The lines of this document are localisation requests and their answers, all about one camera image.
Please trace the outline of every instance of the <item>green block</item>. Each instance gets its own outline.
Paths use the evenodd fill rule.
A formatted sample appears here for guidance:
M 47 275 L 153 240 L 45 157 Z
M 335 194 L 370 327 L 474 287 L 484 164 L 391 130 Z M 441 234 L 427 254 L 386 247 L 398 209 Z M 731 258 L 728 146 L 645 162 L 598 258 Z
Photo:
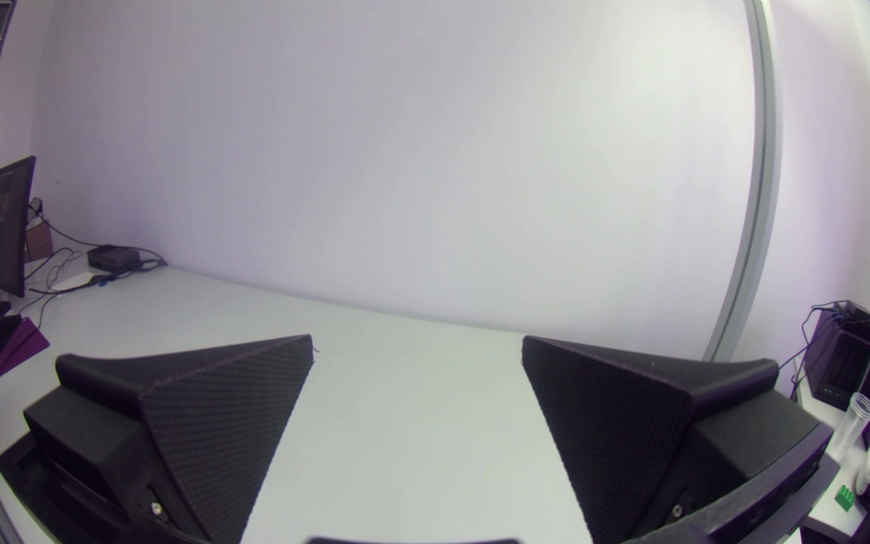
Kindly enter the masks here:
M 855 504 L 855 493 L 848 489 L 848 486 L 841 486 L 838 490 L 838 495 L 835 496 L 838 505 L 845 509 L 845 512 L 852 509 L 852 504 Z

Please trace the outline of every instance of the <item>cable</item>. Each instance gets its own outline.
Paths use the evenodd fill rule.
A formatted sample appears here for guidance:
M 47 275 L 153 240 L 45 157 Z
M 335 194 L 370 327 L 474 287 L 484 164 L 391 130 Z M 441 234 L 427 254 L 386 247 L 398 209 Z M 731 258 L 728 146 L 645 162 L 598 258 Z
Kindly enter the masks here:
M 152 264 L 153 266 L 151 266 L 149 268 L 145 268 L 145 266 L 148 264 Z M 91 288 L 91 286 L 99 285 L 99 283 L 115 282 L 118 279 L 127 278 L 128 276 L 131 276 L 132 274 L 142 274 L 144 272 L 150 272 L 151 270 L 155 270 L 156 268 L 160 268 L 160 266 L 166 266 L 166 265 L 165 265 L 165 263 L 163 263 L 163 261 L 159 261 L 159 259 L 151 259 L 150 258 L 150 259 L 146 259 L 146 261 L 139 261 L 139 267 L 137 267 L 135 264 L 131 264 L 130 266 L 122 268 L 122 269 L 117 270 L 115 272 L 110 272 L 110 274 L 93 276 L 93 278 L 90 279 L 88 282 L 83 283 L 81 286 L 75 286 L 75 288 L 59 289 L 59 290 L 48 289 L 45 291 L 41 290 L 41 289 L 29 289 L 29 290 L 31 290 L 31 292 L 39 293 L 42 295 L 45 295 L 45 294 L 66 294 L 68 292 L 77 292 L 77 290 Z
M 32 278 L 35 275 L 35 272 L 39 272 L 39 270 L 41 270 L 46 265 L 46 263 L 51 261 L 51 259 L 56 257 L 56 255 L 59 255 L 59 252 L 63 252 L 63 251 L 70 252 L 70 254 L 76 253 L 70 248 L 59 248 L 58 250 L 52 252 L 52 255 L 49 255 L 49 257 L 45 258 L 45 261 L 43 261 L 39 266 L 37 266 L 35 268 L 35 270 L 33 270 L 32 272 L 29 272 L 29 274 L 26 275 L 26 277 L 22 278 L 22 279 L 28 280 L 29 278 Z
M 73 242 L 76 242 L 77 244 L 82 244 L 84 246 L 90 246 L 90 247 L 94 247 L 94 248 L 97 248 L 97 247 L 100 247 L 101 245 L 103 245 L 103 244 L 93 244 L 90 242 L 83 242 L 79 238 L 73 238 L 72 236 L 69 236 L 69 234 L 66 234 L 62 230 L 58 230 L 58 228 L 53 227 L 53 224 L 49 223 L 48 219 L 45 219 L 45 216 L 42 214 L 42 211 L 39 211 L 39 210 L 35 209 L 34 207 L 32 207 L 32 204 L 26 204 L 26 205 L 29 207 L 30 210 L 35 212 L 35 214 L 39 217 L 39 219 L 42 220 L 42 223 L 45 223 L 46 226 L 48 226 L 52 230 L 55 230 L 56 234 L 59 234 L 61 237 L 66 238 L 68 240 L 72 240 Z
M 27 206 L 29 207 L 30 210 L 35 212 L 35 216 L 39 217 L 39 219 L 42 220 L 42 223 L 46 224 L 46 227 L 49 227 L 52 230 L 55 230 L 56 234 L 59 234 L 61 237 L 66 238 L 68 240 L 72 240 L 73 242 L 76 242 L 77 244 L 82 244 L 84 246 L 90 246 L 93 248 L 99 248 L 99 247 L 104 245 L 104 244 L 93 244 L 92 242 L 84 242 L 83 240 L 79 240 L 79 238 L 73 238 L 72 236 L 69 236 L 69 234 L 66 234 L 62 230 L 58 230 L 58 228 L 53 226 L 52 223 L 49 223 L 49 221 L 46 220 L 45 216 L 42 214 L 41 209 L 35 209 L 35 207 L 33 207 L 32 204 L 27 204 Z M 131 249 L 131 250 L 136 250 L 139 252 L 148 252 L 148 254 L 154 255 L 154 257 L 158 258 L 163 263 L 163 266 L 167 265 L 166 259 L 163 258 L 163 255 L 160 255 L 158 252 L 155 252 L 153 250 L 148 250 L 146 248 L 136 247 L 136 246 L 123 246 L 123 247 L 125 247 L 127 249 Z

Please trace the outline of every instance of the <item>black box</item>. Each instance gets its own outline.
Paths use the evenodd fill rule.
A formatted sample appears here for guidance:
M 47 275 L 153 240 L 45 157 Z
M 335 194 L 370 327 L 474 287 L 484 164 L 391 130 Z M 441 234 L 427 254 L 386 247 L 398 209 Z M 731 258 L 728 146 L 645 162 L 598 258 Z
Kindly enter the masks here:
M 139 266 L 139 251 L 122 246 L 100 246 L 87 252 L 89 265 L 106 272 L 126 272 Z
M 836 409 L 848 410 L 850 397 L 859 390 L 868 367 L 870 324 L 837 311 L 824 311 L 811 339 L 804 355 L 811 395 Z

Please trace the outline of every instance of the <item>white desk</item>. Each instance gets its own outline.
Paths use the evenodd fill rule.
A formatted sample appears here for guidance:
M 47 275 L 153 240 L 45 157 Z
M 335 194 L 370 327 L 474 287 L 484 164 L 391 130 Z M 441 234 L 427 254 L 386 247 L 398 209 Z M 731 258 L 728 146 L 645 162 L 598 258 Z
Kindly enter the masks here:
M 39 306 L 28 314 L 37 318 Z M 310 333 L 315 363 L 244 542 L 590 535 L 521 365 L 522 335 L 354 310 L 167 268 L 63 295 L 52 346 L 0 378 L 0 453 L 75 352 L 127 357 Z M 50 540 L 0 475 L 26 544 Z
M 843 411 L 836 409 L 836 407 L 812 397 L 807 379 L 802 379 L 801 384 L 797 387 L 797 401 L 811 416 L 831 425 L 832 429 L 838 426 L 844 415 Z M 846 542 L 855 534 L 861 520 L 864 519 L 864 507 L 856 496 L 852 509 L 845 512 L 845 509 L 836 502 L 835 496 L 843 485 L 848 486 L 848 489 L 852 491 L 855 490 L 855 475 L 861 462 L 864 461 L 864 455 L 864 442 L 861 437 L 858 437 L 841 460 L 841 469 L 832 480 L 831 486 L 828 486 L 824 495 L 821 495 L 821 499 L 818 500 L 804 521 L 805 527 L 817 530 L 818 533 L 831 537 L 837 542 Z

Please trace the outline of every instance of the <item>purple mat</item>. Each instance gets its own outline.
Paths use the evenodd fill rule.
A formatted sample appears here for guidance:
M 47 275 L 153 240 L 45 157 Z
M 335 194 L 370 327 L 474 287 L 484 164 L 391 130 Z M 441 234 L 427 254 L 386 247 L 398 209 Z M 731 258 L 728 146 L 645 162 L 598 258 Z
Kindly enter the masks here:
M 48 347 L 49 341 L 32 324 L 32 320 L 28 317 L 22 318 L 0 353 L 0 376 Z

